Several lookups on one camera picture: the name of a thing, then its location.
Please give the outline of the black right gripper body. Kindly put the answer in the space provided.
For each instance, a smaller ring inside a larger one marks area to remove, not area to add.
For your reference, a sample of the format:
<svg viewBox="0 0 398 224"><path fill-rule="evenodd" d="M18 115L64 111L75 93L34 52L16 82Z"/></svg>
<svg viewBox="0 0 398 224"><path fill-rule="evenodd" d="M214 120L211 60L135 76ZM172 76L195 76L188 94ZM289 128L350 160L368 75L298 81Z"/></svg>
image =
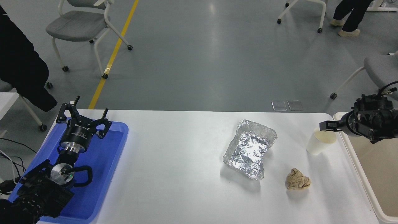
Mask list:
<svg viewBox="0 0 398 224"><path fill-rule="evenodd" d="M358 136L358 133L356 133L352 128L355 118L356 116L354 115L354 110L342 116L342 122L343 122L342 131L348 136Z"/></svg>

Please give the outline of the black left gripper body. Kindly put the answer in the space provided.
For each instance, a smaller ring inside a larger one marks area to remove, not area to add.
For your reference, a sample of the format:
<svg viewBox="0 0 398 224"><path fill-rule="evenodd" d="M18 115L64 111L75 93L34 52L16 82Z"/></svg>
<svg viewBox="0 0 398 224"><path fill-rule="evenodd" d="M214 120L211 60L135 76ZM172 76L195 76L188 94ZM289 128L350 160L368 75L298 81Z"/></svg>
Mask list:
<svg viewBox="0 0 398 224"><path fill-rule="evenodd" d="M95 133L95 128L87 126L85 123L78 123L76 119L69 119L60 140L61 147L66 147L67 143L77 143L82 147L88 147Z"/></svg>

